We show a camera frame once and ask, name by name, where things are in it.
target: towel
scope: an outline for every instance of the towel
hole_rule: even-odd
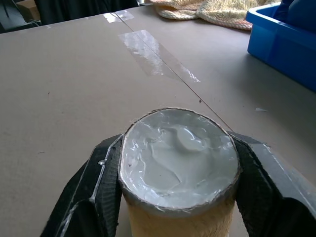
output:
[[[201,18],[212,24],[251,30],[248,9],[279,0],[149,0],[162,17],[176,20]]]

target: blue plastic bin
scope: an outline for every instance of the blue plastic bin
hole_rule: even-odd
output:
[[[255,7],[248,52],[304,86],[316,91],[316,34],[273,19],[280,3]]]

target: white sealant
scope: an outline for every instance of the white sealant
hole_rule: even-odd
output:
[[[128,131],[120,178],[141,200],[184,209],[212,202],[237,170],[231,139],[216,124],[190,111],[167,109]]]

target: tape strip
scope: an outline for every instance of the tape strip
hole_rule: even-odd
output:
[[[150,42],[147,45],[141,40],[137,32],[121,34],[118,37],[148,76],[161,75],[181,80],[159,57],[160,44],[155,39],[148,39],[147,41]]]
[[[121,22],[121,19],[115,13],[105,13],[103,16],[108,20],[109,23]]]
[[[148,31],[135,31],[118,37],[147,75],[163,75],[184,82],[200,82]]]
[[[127,10],[116,11],[115,13],[122,21],[127,21],[134,18],[134,16]]]

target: cardboard surface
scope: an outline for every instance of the cardboard surface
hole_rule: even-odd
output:
[[[316,184],[314,93],[248,55],[247,33],[162,19],[150,6],[129,12],[125,22],[99,15],[0,35],[1,236],[39,236],[93,147],[167,106],[268,143]],[[166,64],[179,60],[200,82],[147,74],[118,38],[132,30],[147,30],[173,56]],[[131,236],[124,201],[117,236]],[[230,236],[246,236],[236,208]]]
[[[147,30],[188,68],[200,80],[188,86],[231,130],[267,143],[316,185],[315,93],[249,55],[249,33],[163,19],[151,6],[129,12],[131,30]]]
[[[1,236],[39,236],[94,146],[151,110],[188,108],[228,129],[180,80],[148,76],[118,38],[128,32],[99,15],[0,35]]]

